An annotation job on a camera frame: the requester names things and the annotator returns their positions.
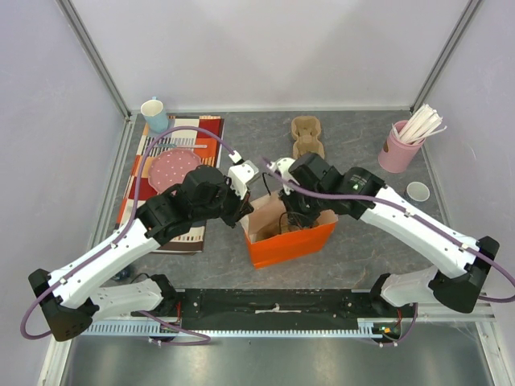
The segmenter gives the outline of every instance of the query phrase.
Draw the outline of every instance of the light blue mug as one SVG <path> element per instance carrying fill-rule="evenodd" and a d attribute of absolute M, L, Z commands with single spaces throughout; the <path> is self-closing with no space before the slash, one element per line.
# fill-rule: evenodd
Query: light blue mug
<path fill-rule="evenodd" d="M 142 114 L 154 133 L 162 133 L 168 129 L 167 112 L 162 101 L 158 101 L 156 96 L 142 105 Z"/>

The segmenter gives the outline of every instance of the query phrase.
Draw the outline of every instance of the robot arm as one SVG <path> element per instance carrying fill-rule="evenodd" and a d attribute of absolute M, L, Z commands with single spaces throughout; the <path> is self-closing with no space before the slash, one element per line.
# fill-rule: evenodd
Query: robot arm
<path fill-rule="evenodd" d="M 164 275 L 154 275 L 131 285 L 100 286 L 139 257 L 188 232 L 195 222 L 220 217 L 234 228 L 241 217 L 253 210 L 247 185 L 258 173 L 251 162 L 230 167 L 227 177 L 214 167 L 199 166 L 186 175 L 183 183 L 139 207 L 130 229 L 117 244 L 114 241 L 127 224 L 71 264 L 50 273 L 42 269 L 34 271 L 29 282 L 36 296 L 61 282 L 40 303 L 56 340 L 74 338 L 94 321 L 132 311 L 156 310 L 166 314 L 175 306 L 176 292 Z M 63 279 L 105 247 L 110 247 L 108 252 L 68 280 Z"/>
<path fill-rule="evenodd" d="M 493 259 L 499 248 L 494 239 L 484 237 L 476 240 L 462 235 L 407 203 L 376 175 L 360 167 L 353 167 L 341 175 L 318 154 L 305 154 L 296 161 L 291 158 L 279 159 L 272 163 L 271 170 L 310 191 L 332 195 L 367 195 L 405 208 L 401 213 L 390 206 L 376 205 L 370 201 L 317 199 L 299 194 L 289 187 L 283 188 L 280 193 L 292 224 L 310 227 L 321 211 L 331 209 L 338 215 L 350 215 L 387 231 L 435 265 L 405 275 L 381 275 L 372 290 L 378 307 L 400 307 L 411 302 L 436 299 L 453 310 L 472 312 L 489 265 L 476 259 L 466 249 L 472 248 Z M 432 225 L 433 229 L 415 220 L 414 216 Z M 461 246 L 450 242 L 449 237 L 459 240 Z"/>

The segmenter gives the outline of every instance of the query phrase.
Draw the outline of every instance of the pink cup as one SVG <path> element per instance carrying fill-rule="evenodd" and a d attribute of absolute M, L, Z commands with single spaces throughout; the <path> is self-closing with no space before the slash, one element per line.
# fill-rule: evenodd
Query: pink cup
<path fill-rule="evenodd" d="M 404 126 L 408 121 L 399 121 L 394 126 L 398 133 L 402 132 Z M 402 173 L 410 165 L 411 160 L 417 154 L 418 149 L 424 144 L 424 138 L 421 143 L 417 145 L 408 145 L 400 142 L 393 133 L 393 129 L 389 132 L 389 136 L 386 138 L 385 144 L 379 157 L 379 165 L 390 173 Z"/>

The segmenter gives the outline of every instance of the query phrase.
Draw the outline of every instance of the pink plate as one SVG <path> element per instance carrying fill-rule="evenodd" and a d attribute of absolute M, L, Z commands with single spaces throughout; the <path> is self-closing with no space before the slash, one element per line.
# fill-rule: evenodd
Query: pink plate
<path fill-rule="evenodd" d="M 200 165 L 200 157 L 187 149 L 163 151 L 150 165 L 148 183 L 159 194 L 184 181 L 188 171 Z"/>

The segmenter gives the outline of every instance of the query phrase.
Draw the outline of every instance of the orange box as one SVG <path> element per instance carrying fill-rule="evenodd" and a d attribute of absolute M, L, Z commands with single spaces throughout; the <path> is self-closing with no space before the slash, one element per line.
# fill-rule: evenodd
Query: orange box
<path fill-rule="evenodd" d="M 309 253 L 318 252 L 327 243 L 335 229 L 338 217 L 333 211 L 323 211 L 317 219 L 318 226 L 284 233 L 256 241 L 258 231 L 263 227 L 278 223 L 286 211 L 277 193 L 266 195 L 252 202 L 254 212 L 241 219 L 250 260 L 255 268 L 263 268 L 282 261 L 295 259 Z"/>

